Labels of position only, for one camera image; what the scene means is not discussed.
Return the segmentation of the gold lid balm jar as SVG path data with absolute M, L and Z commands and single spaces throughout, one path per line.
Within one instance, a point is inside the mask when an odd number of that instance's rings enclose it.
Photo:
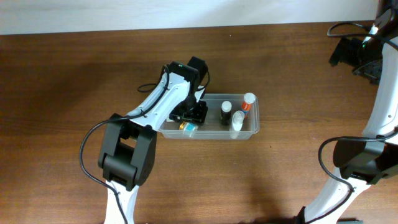
M 184 135 L 190 138 L 195 134 L 197 129 L 198 125 L 188 122 L 183 122 L 179 127 L 179 130 L 181 130 Z

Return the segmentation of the dark bottle white cap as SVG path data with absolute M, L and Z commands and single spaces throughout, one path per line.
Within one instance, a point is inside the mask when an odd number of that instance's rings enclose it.
M 230 101 L 224 101 L 221 104 L 221 118 L 220 122 L 222 125 L 228 125 L 231 119 L 232 104 Z

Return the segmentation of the clear plastic container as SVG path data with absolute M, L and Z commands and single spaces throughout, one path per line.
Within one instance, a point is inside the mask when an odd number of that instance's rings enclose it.
M 244 102 L 243 94 L 207 93 L 202 100 L 208 107 L 204 125 L 194 131 L 184 131 L 180 129 L 179 123 L 165 121 L 159 129 L 164 137 L 169 139 L 246 140 L 260 130 L 258 98 L 254 99 L 240 131 L 233 131 L 230 125 L 221 124 L 221 105 L 224 101 L 229 101 L 232 106 L 231 112 L 235 113 L 241 109 Z

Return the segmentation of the white Calamine lotion bottle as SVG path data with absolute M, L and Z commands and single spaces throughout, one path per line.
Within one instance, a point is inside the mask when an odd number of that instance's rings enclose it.
M 229 135 L 231 139 L 236 139 L 243 126 L 245 114 L 242 111 L 236 111 L 231 118 L 231 125 L 229 128 Z

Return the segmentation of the orange tube white cap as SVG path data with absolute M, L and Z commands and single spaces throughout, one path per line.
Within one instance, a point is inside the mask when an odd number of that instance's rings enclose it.
M 241 105 L 241 111 L 244 113 L 245 116 L 248 115 L 252 105 L 256 101 L 256 96 L 253 93 L 246 93 L 243 96 L 243 103 Z

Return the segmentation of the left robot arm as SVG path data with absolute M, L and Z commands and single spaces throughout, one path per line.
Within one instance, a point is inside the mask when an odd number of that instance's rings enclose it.
M 192 57 L 184 65 L 171 62 L 161 69 L 150 95 L 127 115 L 113 114 L 98 157 L 108 190 L 105 223 L 133 223 L 138 188 L 148 179 L 155 162 L 157 133 L 163 122 L 203 125 L 208 107 L 201 100 L 208 74 L 206 62 Z

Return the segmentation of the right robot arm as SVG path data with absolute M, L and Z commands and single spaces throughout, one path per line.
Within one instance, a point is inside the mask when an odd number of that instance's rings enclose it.
M 294 223 L 339 223 L 360 193 L 397 175 L 397 1 L 379 1 L 373 25 L 364 30 L 339 34 L 329 63 L 350 65 L 378 85 L 373 111 L 360 137 L 322 142 L 318 161 L 329 179 Z

